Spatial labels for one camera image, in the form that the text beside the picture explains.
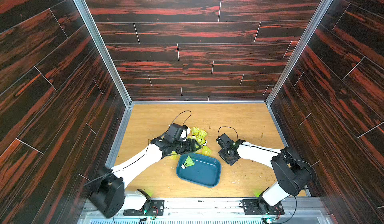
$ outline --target dark wood wall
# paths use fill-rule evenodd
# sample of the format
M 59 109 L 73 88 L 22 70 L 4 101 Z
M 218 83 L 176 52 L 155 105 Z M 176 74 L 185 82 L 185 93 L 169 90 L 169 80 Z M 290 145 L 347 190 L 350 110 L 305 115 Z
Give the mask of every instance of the dark wood wall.
M 334 0 L 271 105 L 339 224 L 384 222 L 383 10 Z
M 86 0 L 134 101 L 265 100 L 320 0 Z
M 75 223 L 125 106 L 72 0 L 0 19 L 0 222 Z

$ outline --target plastic tray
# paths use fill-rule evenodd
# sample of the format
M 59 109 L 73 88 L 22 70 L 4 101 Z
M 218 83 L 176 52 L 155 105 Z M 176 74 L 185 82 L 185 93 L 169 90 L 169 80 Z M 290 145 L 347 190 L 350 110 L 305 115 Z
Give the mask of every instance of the plastic tray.
M 181 165 L 190 156 L 195 164 L 185 169 Z M 196 153 L 184 154 L 177 164 L 176 174 L 180 179 L 208 188 L 213 188 L 220 181 L 221 164 L 217 159 Z

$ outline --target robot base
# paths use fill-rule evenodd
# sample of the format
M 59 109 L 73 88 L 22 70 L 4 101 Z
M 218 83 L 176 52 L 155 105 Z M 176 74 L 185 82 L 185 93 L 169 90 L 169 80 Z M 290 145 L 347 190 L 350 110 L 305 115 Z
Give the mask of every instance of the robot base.
M 147 213 L 143 210 L 129 209 L 124 210 L 124 216 L 162 216 L 164 213 L 164 200 L 151 200 Z
M 244 213 L 246 216 L 248 215 L 278 215 L 280 211 L 280 215 L 284 215 L 284 209 L 281 205 L 281 201 L 279 201 L 274 206 L 267 207 L 267 213 L 263 213 L 259 209 L 259 200 L 258 199 L 244 199 L 242 200 L 241 207 L 244 209 Z

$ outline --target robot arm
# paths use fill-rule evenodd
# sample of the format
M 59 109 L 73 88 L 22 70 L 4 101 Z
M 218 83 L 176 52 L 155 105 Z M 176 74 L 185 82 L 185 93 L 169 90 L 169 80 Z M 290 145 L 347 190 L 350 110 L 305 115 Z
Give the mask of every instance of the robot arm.
M 280 150 L 256 146 L 245 140 L 234 142 L 226 134 L 216 141 L 222 148 L 218 153 L 227 164 L 233 165 L 244 158 L 269 166 L 275 172 L 277 182 L 258 197 L 259 211 L 263 214 L 289 195 L 299 194 L 314 176 L 310 165 L 290 147 Z
M 151 140 L 147 147 L 129 160 L 111 169 L 100 169 L 100 181 L 92 185 L 89 200 L 107 218 L 120 209 L 143 209 L 145 213 L 149 209 L 150 197 L 139 189 L 125 194 L 124 189 L 142 171 L 173 151 L 185 154 L 200 149 L 196 140 L 186 138 L 189 133 L 187 126 L 173 123 L 165 133 Z

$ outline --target wooden floor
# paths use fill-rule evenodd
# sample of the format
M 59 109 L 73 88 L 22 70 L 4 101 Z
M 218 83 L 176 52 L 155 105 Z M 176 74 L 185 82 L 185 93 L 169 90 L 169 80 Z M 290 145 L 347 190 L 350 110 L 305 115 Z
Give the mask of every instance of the wooden floor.
M 273 170 L 248 159 L 239 159 L 233 166 L 226 164 L 218 155 L 217 131 L 220 126 L 236 129 L 239 139 L 269 148 L 284 148 L 275 124 L 263 103 L 252 104 L 197 104 L 197 105 L 135 105 L 127 131 L 116 160 L 120 164 L 131 158 L 153 139 L 165 132 L 168 125 L 180 112 L 190 110 L 192 116 L 185 123 L 188 127 L 197 126 L 208 132 L 206 140 L 212 150 L 212 157 L 220 161 L 222 172 L 219 184 L 206 188 L 179 179 L 176 165 L 179 160 L 166 157 L 153 164 L 137 176 L 127 187 L 135 191 L 140 188 L 152 197 L 249 197 L 254 192 L 261 193 L 276 182 Z M 182 124 L 189 116 L 183 113 L 175 121 Z M 232 129 L 222 128 L 236 140 Z

